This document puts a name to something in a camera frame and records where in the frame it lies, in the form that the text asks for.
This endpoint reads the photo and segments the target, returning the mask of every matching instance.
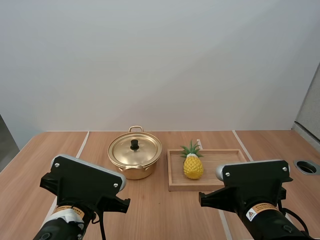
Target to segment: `desk surface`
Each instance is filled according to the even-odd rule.
[[[111,170],[108,146],[123,132],[90,132],[80,159]],[[110,240],[249,240],[252,239],[234,213],[200,207],[197,192],[169,192],[167,149],[177,149],[190,139],[200,139],[204,149],[241,149],[246,160],[284,159],[293,182],[285,183],[283,206],[298,214],[310,235],[320,237],[320,175],[303,175],[294,160],[313,160],[320,154],[291,130],[152,132],[163,145],[155,172],[142,180],[128,180],[120,198],[131,198],[127,214],[104,214]],[[76,156],[87,132],[45,132],[35,136],[0,173],[0,239],[33,239],[55,196],[39,187],[58,154]],[[293,217],[294,224],[302,229]],[[86,240],[101,239],[98,224],[89,225]]]

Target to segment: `pineapple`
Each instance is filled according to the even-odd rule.
[[[204,167],[202,162],[200,161],[199,157],[203,157],[198,153],[200,150],[199,145],[192,144],[192,140],[190,142],[190,148],[186,146],[181,146],[184,151],[181,152],[183,154],[184,164],[183,164],[183,171],[184,174],[190,179],[199,179],[201,178],[202,174],[204,173]]]

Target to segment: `black cable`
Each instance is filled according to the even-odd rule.
[[[288,208],[282,208],[282,210],[285,212],[285,213],[288,213],[290,214],[292,217],[294,217],[295,219],[297,219],[299,221],[299,223],[301,223],[301,225],[303,226],[304,228],[304,231],[309,234],[309,231],[308,231],[308,228],[307,228],[307,225],[305,224],[305,222],[297,215],[295,214],[293,211],[289,210]]]
[[[83,200],[80,200],[80,201],[77,201],[75,202],[74,204],[72,204],[71,206],[71,209],[73,207],[75,207],[75,205],[79,205],[79,203],[83,203],[83,205],[89,209],[91,209],[93,212],[95,212],[98,217],[99,217],[99,220],[98,221],[95,221],[94,222],[94,218],[91,219],[91,223],[92,224],[97,224],[97,223],[100,223],[100,231],[101,231],[101,236],[102,236],[102,240],[107,240],[106,239],[106,233],[105,233],[105,227],[104,227],[104,212],[103,211],[100,211],[95,205],[93,204],[90,204],[90,203],[86,203],[85,201]]]
[[[308,231],[308,228],[307,228],[307,225],[305,224],[305,222],[297,214],[295,214],[293,211],[289,210],[288,208],[282,207],[281,200],[278,201],[278,208],[279,208],[279,211],[283,215],[286,215],[286,213],[287,213],[287,214],[290,214],[291,216],[293,216],[295,219],[297,219],[299,221],[299,223],[304,228],[304,231],[301,231],[301,232],[306,232],[309,235],[309,231]]]

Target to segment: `warning label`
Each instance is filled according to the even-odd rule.
[[[246,213],[246,217],[251,222],[258,213],[261,213],[265,210],[277,210],[278,211],[278,209],[270,203],[259,203],[249,209],[249,211]]]
[[[59,207],[57,207],[57,208],[53,211],[52,214],[55,214],[55,213],[57,213],[57,212],[60,212],[60,211],[65,210],[65,209],[70,209],[70,208],[71,208],[71,206],[68,206],[68,205],[66,205],[66,206],[59,206]],[[83,217],[85,216],[85,213],[84,213],[83,211],[81,211],[81,210],[80,210],[79,208],[77,208],[77,207],[73,207],[72,209],[76,212],[76,214],[78,214],[78,215],[80,216],[80,218],[83,219]]]

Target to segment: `cable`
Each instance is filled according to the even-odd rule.
[[[77,205],[77,204],[80,205],[79,203],[83,203],[83,205],[86,208],[89,208],[90,210],[92,210],[93,212],[95,212],[98,215],[99,220],[94,222],[95,218],[92,217],[91,223],[92,224],[100,223],[100,231],[101,231],[102,240],[107,240],[106,233],[105,233],[105,227],[104,227],[104,212],[103,211],[101,212],[95,205],[88,203],[88,202],[86,203],[83,200],[77,201],[74,204],[72,204],[71,209],[73,207],[75,207],[75,205]]]

